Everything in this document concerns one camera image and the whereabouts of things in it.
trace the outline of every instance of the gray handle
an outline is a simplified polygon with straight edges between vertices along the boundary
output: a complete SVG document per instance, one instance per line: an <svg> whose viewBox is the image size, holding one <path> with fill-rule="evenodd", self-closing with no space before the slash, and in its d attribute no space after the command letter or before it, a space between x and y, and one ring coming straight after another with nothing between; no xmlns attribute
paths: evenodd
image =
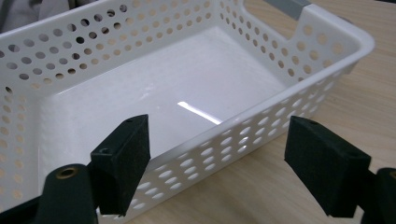
<svg viewBox="0 0 396 224"><path fill-rule="evenodd" d="M300 15L303 12L303 8L310 5L311 3L307 0L264 0L273 7L286 13L288 16L295 20L300 19Z"/></svg>

